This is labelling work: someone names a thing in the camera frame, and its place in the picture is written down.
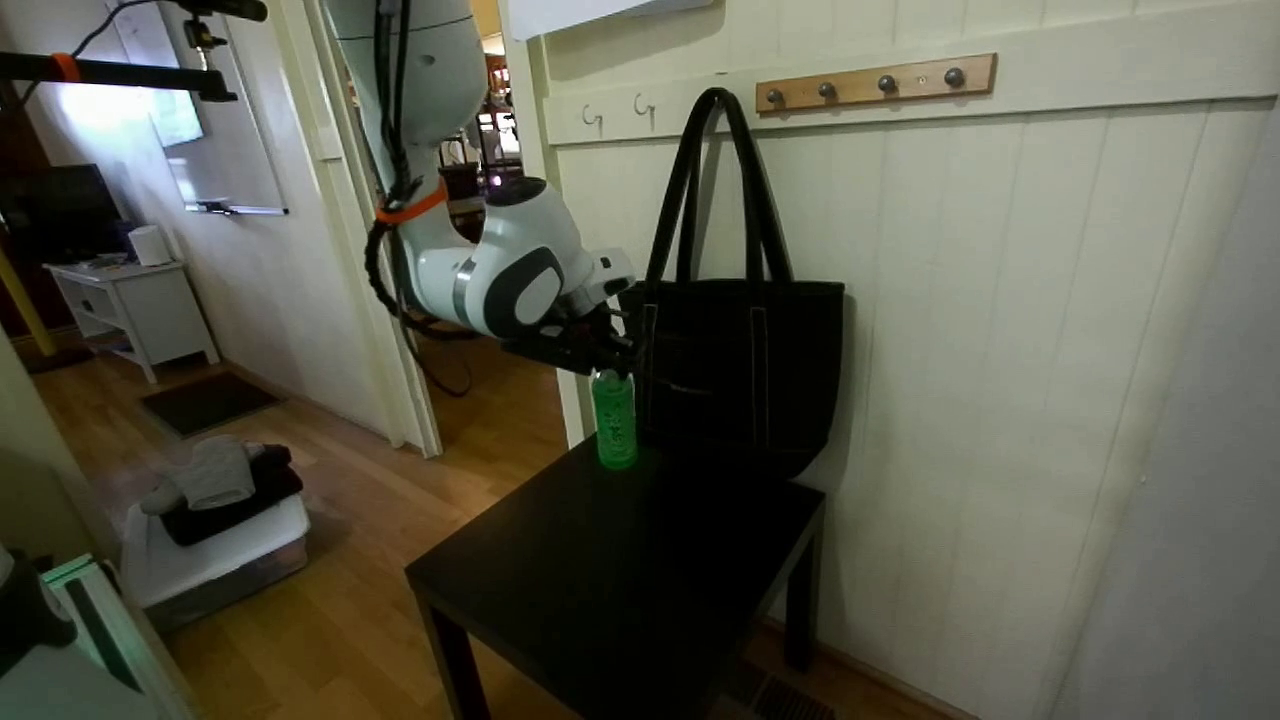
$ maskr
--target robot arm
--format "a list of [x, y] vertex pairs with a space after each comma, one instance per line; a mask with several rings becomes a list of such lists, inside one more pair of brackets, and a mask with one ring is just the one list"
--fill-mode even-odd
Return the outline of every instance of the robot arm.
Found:
[[424, 200], [444, 184], [436, 144], [460, 136], [488, 92], [468, 0], [328, 0], [328, 20], [356, 76], [364, 136], [376, 148], [384, 188], [396, 204], [424, 208], [396, 228], [412, 300], [516, 348], [560, 332], [548, 328], [556, 312], [600, 320], [604, 300], [628, 276], [616, 260], [584, 252], [564, 200], [544, 180], [528, 176], [492, 192], [476, 244], [452, 228], [448, 204]]

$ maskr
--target wooden floor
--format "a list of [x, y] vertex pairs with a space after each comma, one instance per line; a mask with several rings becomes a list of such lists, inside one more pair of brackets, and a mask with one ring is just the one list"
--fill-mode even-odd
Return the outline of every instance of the wooden floor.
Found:
[[[316, 532], [312, 564], [300, 576], [168, 640], [204, 716], [448, 716], [400, 568], [564, 448], [552, 372], [488, 348], [468, 352], [468, 364], [476, 372], [472, 396], [436, 400], [448, 440], [440, 460], [388, 448], [380, 436], [300, 400], [216, 428], [292, 448]], [[204, 368], [168, 368], [160, 384], [192, 376], [204, 376]], [[184, 440], [140, 408], [152, 388], [132, 364], [88, 360], [40, 372], [36, 388], [112, 524], [124, 520], [124, 508], [156, 472], [184, 456]], [[488, 648], [476, 648], [476, 656], [496, 720], [572, 716]], [[772, 632], [760, 632], [752, 660], [780, 672], [776, 656]], [[816, 664], [788, 680], [844, 720], [936, 716], [844, 664]]]

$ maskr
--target white wood paneling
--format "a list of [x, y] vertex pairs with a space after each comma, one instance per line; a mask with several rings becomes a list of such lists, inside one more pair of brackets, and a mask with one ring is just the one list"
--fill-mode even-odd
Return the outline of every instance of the white wood paneling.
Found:
[[[824, 640], [968, 712], [1044, 716], [1272, 104], [1216, 100], [1240, 84], [1212, 84], [1256, 72], [1244, 96], [1280, 88], [1280, 64], [1256, 68], [1272, 52], [1276, 12], [968, 0], [964, 12], [932, 4], [944, 12], [928, 16], [924, 4], [852, 0], [816, 4], [832, 20], [820, 28], [780, 0], [744, 8], [760, 24], [724, 4], [724, 32], [680, 48], [636, 28], [636, 44], [656, 40], [644, 68], [668, 72], [680, 56], [684, 76], [664, 84], [636, 76], [628, 56], [632, 68], [604, 60], [588, 80], [568, 80], [556, 76], [560, 48], [548, 48], [552, 156], [588, 244], [608, 236], [644, 260], [672, 160], [660, 136], [680, 128], [704, 68], [728, 68], [740, 28], [768, 36], [760, 68], [772, 48], [780, 64], [788, 48], [820, 60], [800, 36], [848, 52], [840, 36], [860, 16], [876, 60], [1028, 32], [1028, 64], [1008, 84], [1040, 92], [1036, 116], [768, 124], [780, 132], [760, 132], [760, 152], [796, 268], [840, 276], [860, 300], [852, 408], [816, 464], [832, 488]], [[1048, 84], [1068, 76], [1048, 64], [1056, 52], [1124, 72], [1100, 104], [1080, 92], [1088, 76]], [[1156, 68], [1140, 56], [1152, 52], [1184, 56], [1188, 72], [1172, 84], [1192, 80], [1196, 92], [1144, 108], [1152, 88], [1140, 76]], [[592, 144], [556, 136], [560, 100], [636, 88], [672, 96], [660, 132], [604, 132]], [[736, 236], [732, 172], [716, 204], [712, 228]]]

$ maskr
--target white cabinet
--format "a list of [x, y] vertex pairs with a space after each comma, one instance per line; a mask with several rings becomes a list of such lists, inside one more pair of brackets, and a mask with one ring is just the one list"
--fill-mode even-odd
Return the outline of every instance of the white cabinet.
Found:
[[184, 264], [52, 264], [80, 336], [144, 368], [156, 384], [156, 364], [204, 352], [216, 364], [216, 348], [204, 312], [192, 296]]

